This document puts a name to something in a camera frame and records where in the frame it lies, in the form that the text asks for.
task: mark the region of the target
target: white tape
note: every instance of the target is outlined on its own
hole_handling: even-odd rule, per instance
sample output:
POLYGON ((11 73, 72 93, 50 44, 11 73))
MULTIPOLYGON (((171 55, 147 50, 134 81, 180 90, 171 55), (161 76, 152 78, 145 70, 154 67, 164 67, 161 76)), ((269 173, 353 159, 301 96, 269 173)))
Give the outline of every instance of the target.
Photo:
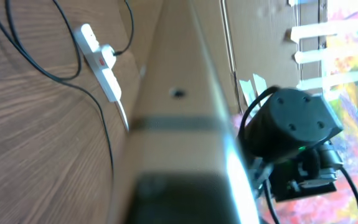
MULTIPOLYGON (((245 101, 247 102, 247 105, 251 105, 252 102, 255 101, 256 95, 255 91, 253 91, 251 80, 244 81, 240 80, 240 85, 242 89, 242 94, 245 97, 245 101)), ((255 109, 251 111, 250 116, 254 116, 256 112, 259 110, 259 104, 255 106, 255 109)))
POLYGON ((291 40, 299 43, 302 38, 319 37, 323 35, 346 34, 358 31, 358 19, 331 21, 319 24, 292 27, 291 40))
POLYGON ((350 57, 358 54, 358 47, 330 47, 321 50, 310 50, 307 52, 296 52, 294 58, 296 63, 318 62, 320 60, 332 60, 335 58, 350 57))
POLYGON ((300 90, 312 90, 323 86, 331 87, 356 81, 358 81, 358 71, 301 80, 296 87, 300 90))
POLYGON ((306 3, 312 3, 312 2, 318 2, 318 0, 288 0, 288 4, 292 7, 297 4, 306 4, 306 3))

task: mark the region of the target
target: wood grain surface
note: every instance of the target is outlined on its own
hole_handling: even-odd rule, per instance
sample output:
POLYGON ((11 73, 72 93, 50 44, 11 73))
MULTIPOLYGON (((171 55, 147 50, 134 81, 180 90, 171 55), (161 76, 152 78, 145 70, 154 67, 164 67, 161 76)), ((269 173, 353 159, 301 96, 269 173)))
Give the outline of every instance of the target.
MULTIPOLYGON (((116 0, 60 0, 72 27, 89 23, 101 44, 127 44, 116 0)), ((52 0, 12 0, 17 30, 26 49, 60 77, 77 69, 66 25, 52 0)), ((0 18, 7 26, 4 1, 0 18)), ((113 69, 130 117, 139 87, 133 55, 120 56, 113 69)), ((125 129, 86 63, 72 81, 100 102, 113 153, 125 129)), ((0 223, 105 223, 112 171, 100 114, 78 90, 35 70, 0 31, 0 223)))

